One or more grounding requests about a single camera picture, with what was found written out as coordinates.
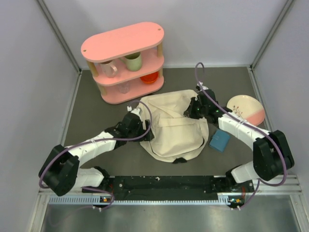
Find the cream canvas backpack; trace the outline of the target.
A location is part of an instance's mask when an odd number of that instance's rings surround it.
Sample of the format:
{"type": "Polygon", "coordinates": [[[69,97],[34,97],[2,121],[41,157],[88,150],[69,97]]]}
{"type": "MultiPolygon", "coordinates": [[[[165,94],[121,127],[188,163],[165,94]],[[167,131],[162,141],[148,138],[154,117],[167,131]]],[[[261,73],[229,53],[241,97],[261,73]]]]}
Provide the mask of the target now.
{"type": "Polygon", "coordinates": [[[154,138],[140,145],[156,160],[175,162],[177,159],[196,158],[209,138],[208,122],[205,118],[192,119],[183,115],[197,93],[191,89],[141,98],[138,107],[141,118],[151,117],[151,132],[154,138]]]}

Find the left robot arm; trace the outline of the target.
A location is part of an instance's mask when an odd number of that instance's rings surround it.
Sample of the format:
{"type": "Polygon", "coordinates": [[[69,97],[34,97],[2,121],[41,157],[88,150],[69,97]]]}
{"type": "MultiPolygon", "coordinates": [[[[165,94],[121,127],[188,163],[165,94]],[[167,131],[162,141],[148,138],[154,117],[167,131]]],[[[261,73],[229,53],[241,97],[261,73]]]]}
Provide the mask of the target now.
{"type": "Polygon", "coordinates": [[[55,146],[39,171],[40,187],[51,189],[57,196],[86,187],[106,191],[110,184],[107,173],[100,167],[81,169],[81,166],[129,141],[151,140],[152,121],[151,118],[141,119],[138,113],[129,112],[117,125],[105,129],[94,138],[68,147],[55,146]]]}

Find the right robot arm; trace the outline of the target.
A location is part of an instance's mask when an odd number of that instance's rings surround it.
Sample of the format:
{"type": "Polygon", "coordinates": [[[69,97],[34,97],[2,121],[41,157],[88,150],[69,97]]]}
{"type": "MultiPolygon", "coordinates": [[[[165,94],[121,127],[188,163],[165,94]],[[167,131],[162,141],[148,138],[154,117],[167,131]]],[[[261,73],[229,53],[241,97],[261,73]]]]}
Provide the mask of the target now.
{"type": "Polygon", "coordinates": [[[280,131],[261,129],[241,119],[226,107],[221,107],[212,90],[199,89],[192,97],[184,116],[193,119],[205,118],[218,129],[228,132],[253,152],[253,160],[226,172],[225,185],[237,191],[243,182],[258,179],[263,183],[278,175],[287,175],[295,165],[285,134],[280,131]]]}

